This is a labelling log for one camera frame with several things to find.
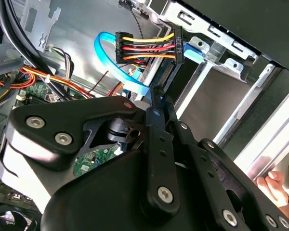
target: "wire harness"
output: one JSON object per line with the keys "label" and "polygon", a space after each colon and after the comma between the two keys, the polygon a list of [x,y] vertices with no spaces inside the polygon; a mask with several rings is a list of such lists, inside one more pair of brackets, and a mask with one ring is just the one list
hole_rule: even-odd
{"label": "wire harness", "polygon": [[172,33],[163,38],[136,39],[130,33],[116,33],[118,64],[137,63],[150,57],[170,58],[176,64],[184,62],[182,27],[172,25]]}

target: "black connector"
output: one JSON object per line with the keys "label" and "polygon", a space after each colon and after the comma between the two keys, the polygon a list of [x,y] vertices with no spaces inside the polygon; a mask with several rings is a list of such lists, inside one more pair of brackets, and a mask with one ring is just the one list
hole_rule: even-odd
{"label": "black connector", "polygon": [[184,44],[183,44],[183,29],[181,26],[171,24],[174,33],[174,44],[175,44],[175,63],[184,63]]}
{"label": "black connector", "polygon": [[[175,55],[175,64],[183,64],[184,63],[184,44],[183,44],[183,29],[181,26],[177,26],[175,24],[171,24],[172,30],[171,33],[174,33],[174,37],[169,40],[169,43],[173,42],[175,44],[174,55]],[[117,32],[116,33],[116,61],[117,64],[133,64],[134,60],[124,60],[123,58],[128,56],[122,48],[127,46],[123,43],[131,43],[127,40],[124,40],[123,37],[134,38],[133,34],[126,32]]]}
{"label": "black connector", "polygon": [[117,64],[133,64],[134,60],[124,60],[123,59],[123,52],[122,52],[122,47],[123,42],[126,42],[126,40],[123,39],[123,37],[129,37],[129,38],[134,38],[134,35],[126,32],[116,32],[116,62]]}

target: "finger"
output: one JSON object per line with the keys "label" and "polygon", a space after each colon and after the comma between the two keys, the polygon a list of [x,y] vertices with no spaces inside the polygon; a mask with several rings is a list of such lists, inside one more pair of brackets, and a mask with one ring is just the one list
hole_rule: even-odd
{"label": "finger", "polygon": [[274,204],[276,204],[277,200],[271,193],[271,190],[269,189],[265,179],[263,177],[258,177],[256,181],[258,188],[264,193],[264,195],[266,195]]}
{"label": "finger", "polygon": [[275,180],[280,186],[283,186],[285,182],[285,174],[280,171],[271,171],[268,173],[268,176]]}
{"label": "finger", "polygon": [[272,195],[278,201],[277,206],[278,207],[286,206],[288,204],[289,198],[283,187],[279,185],[275,180],[272,180],[270,177],[266,177],[265,181]]}

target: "cable tie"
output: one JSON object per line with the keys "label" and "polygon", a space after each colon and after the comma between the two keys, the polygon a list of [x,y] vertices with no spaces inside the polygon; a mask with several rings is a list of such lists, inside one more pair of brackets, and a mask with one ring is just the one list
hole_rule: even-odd
{"label": "cable tie", "polygon": [[46,79],[45,79],[45,83],[50,83],[50,74],[47,75]]}

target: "black plastic housing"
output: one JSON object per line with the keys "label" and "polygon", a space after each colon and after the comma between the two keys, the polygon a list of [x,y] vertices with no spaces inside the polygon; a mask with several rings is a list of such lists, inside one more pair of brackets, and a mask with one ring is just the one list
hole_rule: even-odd
{"label": "black plastic housing", "polygon": [[116,62],[117,64],[133,64],[133,59],[123,59],[123,52],[121,51],[121,47],[124,46],[122,43],[126,42],[123,37],[134,38],[134,35],[126,32],[116,32]]}

